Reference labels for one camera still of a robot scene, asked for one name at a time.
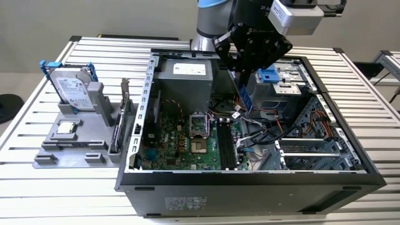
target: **hard drive label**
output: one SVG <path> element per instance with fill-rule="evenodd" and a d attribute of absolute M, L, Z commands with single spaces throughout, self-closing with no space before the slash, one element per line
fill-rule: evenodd
<path fill-rule="evenodd" d="M 68 99 L 71 106 L 79 110 L 94 109 L 91 98 L 84 86 L 84 83 L 78 78 L 58 77 L 58 83 L 62 89 L 62 93 Z"/>

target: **green circuit board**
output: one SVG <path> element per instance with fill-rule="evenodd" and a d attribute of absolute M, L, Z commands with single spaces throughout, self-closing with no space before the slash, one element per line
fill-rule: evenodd
<path fill-rule="evenodd" d="M 146 158 L 143 168 L 148 170 L 220 170 L 220 151 L 216 121 L 210 121 L 210 136 L 207 139 L 190 138 L 188 119 L 182 124 L 176 118 L 162 119 L 160 144 L 156 158 Z M 240 124 L 231 125 L 232 141 L 239 138 Z M 244 163 L 239 170 L 247 170 Z"/>

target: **motherboard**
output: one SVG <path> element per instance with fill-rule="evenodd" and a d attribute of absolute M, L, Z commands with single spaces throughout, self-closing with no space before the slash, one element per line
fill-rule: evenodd
<path fill-rule="evenodd" d="M 146 149 L 143 169 L 146 170 L 222 170 L 222 159 L 219 148 L 219 124 L 218 119 L 207 119 L 207 125 L 202 127 L 202 121 L 196 118 L 194 123 L 184 119 L 184 123 L 176 118 L 162 118 L 160 141 L 158 148 Z M 207 131 L 208 136 L 191 136 L 192 130 Z M 231 121 L 231 142 L 240 138 L 240 124 Z M 247 170 L 247 163 L 236 165 L 238 170 Z"/>

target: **black stand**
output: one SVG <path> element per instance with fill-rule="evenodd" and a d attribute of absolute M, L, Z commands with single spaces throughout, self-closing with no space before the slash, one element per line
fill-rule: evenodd
<path fill-rule="evenodd" d="M 12 94 L 0 95 L 0 124 L 14 119 L 23 105 L 24 100 L 20 96 Z"/>

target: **white wall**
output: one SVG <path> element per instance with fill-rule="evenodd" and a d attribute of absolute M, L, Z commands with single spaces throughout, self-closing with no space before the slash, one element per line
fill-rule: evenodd
<path fill-rule="evenodd" d="M 196 0 L 0 0 L 0 71 L 39 72 L 71 35 L 100 33 L 190 40 L 196 30 Z M 296 46 L 342 47 L 354 60 L 372 60 L 382 49 L 399 50 L 400 0 L 348 0 L 343 18 L 324 19 Z"/>

